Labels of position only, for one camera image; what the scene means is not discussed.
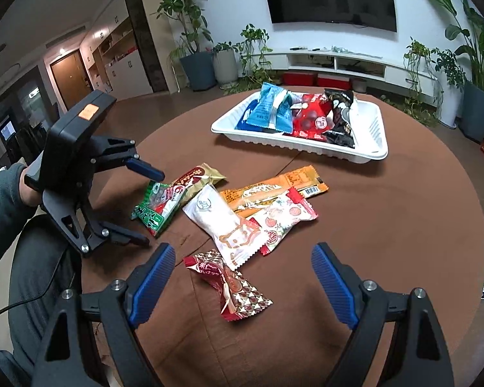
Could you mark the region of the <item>person grey sleeve forearm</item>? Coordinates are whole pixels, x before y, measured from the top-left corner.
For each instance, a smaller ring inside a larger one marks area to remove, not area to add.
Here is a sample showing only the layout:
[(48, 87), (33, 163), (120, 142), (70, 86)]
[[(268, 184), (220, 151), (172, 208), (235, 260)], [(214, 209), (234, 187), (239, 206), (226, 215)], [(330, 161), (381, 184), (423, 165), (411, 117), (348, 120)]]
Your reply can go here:
[(0, 171), (0, 260), (37, 209), (22, 199), (24, 170), (23, 164), (14, 164)]

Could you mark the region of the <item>person left hand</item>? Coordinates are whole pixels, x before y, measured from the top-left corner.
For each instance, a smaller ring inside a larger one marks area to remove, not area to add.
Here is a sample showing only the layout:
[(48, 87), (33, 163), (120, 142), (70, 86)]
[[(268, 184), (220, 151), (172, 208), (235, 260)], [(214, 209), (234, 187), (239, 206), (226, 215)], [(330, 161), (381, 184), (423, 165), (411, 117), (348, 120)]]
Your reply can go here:
[(29, 167), (24, 167), (19, 179), (19, 194), (22, 203), (29, 207), (38, 207), (42, 202), (42, 195), (31, 187), (26, 185), (25, 176), (29, 170)]

